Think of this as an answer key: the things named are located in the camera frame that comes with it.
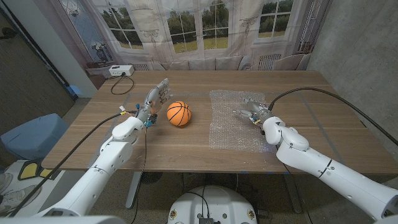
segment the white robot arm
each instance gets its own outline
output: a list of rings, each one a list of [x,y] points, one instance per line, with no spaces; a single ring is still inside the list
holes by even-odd
[[[128,117],[112,130],[112,136],[101,146],[97,160],[66,196],[35,216],[86,215],[109,178],[130,159],[139,134],[149,123],[155,122],[156,113],[171,97],[167,94],[169,91],[169,80],[166,78],[149,92],[136,117]]]
[[[265,105],[252,99],[245,102],[250,111],[237,113],[259,125],[269,144],[279,145],[276,156],[281,162],[318,177],[374,220],[398,214],[398,190],[379,184],[312,149],[296,129],[286,128]]]

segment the bubble wrap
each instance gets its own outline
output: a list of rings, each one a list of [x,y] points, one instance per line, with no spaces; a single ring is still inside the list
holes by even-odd
[[[265,94],[213,90],[209,96],[213,108],[209,134],[210,148],[246,152],[276,152],[275,146],[266,142],[259,126],[254,125],[250,119],[233,113],[233,110],[247,109],[243,98],[252,98],[265,103]]]

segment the gray wall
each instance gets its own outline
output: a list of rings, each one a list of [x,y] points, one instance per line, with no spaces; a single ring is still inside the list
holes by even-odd
[[[307,70],[321,72],[340,96],[397,139],[398,1],[334,0]],[[364,124],[398,161],[398,147]]]
[[[62,76],[69,84],[76,86],[81,91],[80,93],[76,92],[76,94],[79,97],[93,97],[97,91],[94,84],[87,77],[85,71],[69,52],[34,1],[25,0],[22,3],[22,1],[4,0],[4,2]]]

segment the basketball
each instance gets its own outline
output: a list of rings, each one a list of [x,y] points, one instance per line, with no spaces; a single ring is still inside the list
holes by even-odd
[[[191,109],[182,101],[172,103],[167,108],[167,118],[176,126],[183,126],[191,119]]]

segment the white box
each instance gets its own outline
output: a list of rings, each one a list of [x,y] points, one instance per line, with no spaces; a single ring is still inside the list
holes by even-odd
[[[109,72],[114,77],[122,76],[123,72],[126,73],[125,76],[131,76],[134,72],[134,68],[132,65],[112,65]]]

